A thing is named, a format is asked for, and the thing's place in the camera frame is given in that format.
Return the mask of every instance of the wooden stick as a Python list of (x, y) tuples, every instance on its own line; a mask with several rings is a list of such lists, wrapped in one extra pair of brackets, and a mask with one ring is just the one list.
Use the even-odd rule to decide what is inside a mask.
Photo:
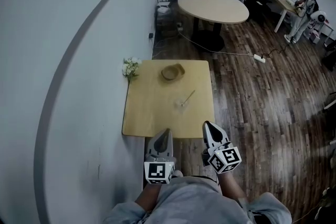
[(181, 104), (181, 106), (184, 106), (185, 102), (188, 101), (188, 99), (194, 94), (196, 90), (193, 90), (193, 92), (189, 95), (189, 97), (184, 101), (183, 104)]

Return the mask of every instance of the oval table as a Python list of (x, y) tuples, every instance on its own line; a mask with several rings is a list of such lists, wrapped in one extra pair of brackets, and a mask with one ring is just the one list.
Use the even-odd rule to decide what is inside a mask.
[[(224, 41), (222, 24), (239, 24), (247, 20), (247, 7), (239, 0), (178, 0), (178, 6), (194, 16), (192, 41), (210, 51), (220, 51)], [(198, 30), (199, 19), (214, 22), (213, 31)]]

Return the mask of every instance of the wooden bowl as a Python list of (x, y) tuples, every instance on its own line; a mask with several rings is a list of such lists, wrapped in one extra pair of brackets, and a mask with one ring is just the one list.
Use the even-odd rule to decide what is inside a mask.
[(166, 81), (180, 79), (184, 76), (184, 74), (185, 70), (179, 63), (172, 66), (167, 66), (161, 71), (161, 75)]

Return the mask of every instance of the office chair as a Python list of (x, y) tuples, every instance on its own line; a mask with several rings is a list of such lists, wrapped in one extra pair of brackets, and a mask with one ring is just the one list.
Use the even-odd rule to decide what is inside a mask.
[(271, 3), (269, 0), (244, 0), (244, 4), (247, 7), (250, 15), (247, 20), (253, 18), (258, 23), (263, 23), (262, 13), (267, 9), (267, 3)]
[(326, 51), (334, 51), (336, 49), (336, 40), (324, 47)]

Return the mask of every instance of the wooden table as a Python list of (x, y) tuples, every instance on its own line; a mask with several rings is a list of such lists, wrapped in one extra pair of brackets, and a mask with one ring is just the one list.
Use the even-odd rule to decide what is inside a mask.
[[(178, 0), (181, 10), (194, 16), (192, 41), (210, 51), (220, 51), (224, 41), (222, 24), (239, 24), (247, 20), (249, 11), (239, 0)], [(198, 31), (199, 19), (214, 22), (213, 31)]]
[[(185, 75), (167, 83), (161, 70), (175, 63)], [(214, 121), (214, 104), (207, 61), (148, 60), (131, 81), (125, 106), (122, 133), (133, 136), (154, 136), (170, 128), (175, 138), (203, 138), (204, 121)], [(184, 107), (181, 103), (195, 90)]]
[(276, 26), (276, 28), (274, 29), (274, 32), (276, 33), (279, 30), (279, 27), (285, 17), (285, 15), (287, 14), (287, 12), (293, 13), (295, 15), (298, 15), (298, 13), (296, 12), (296, 10), (294, 9), (294, 7), (292, 5), (290, 5), (286, 0), (275, 0), (282, 8), (282, 13), (281, 13), (281, 17), (279, 19), (279, 22)]

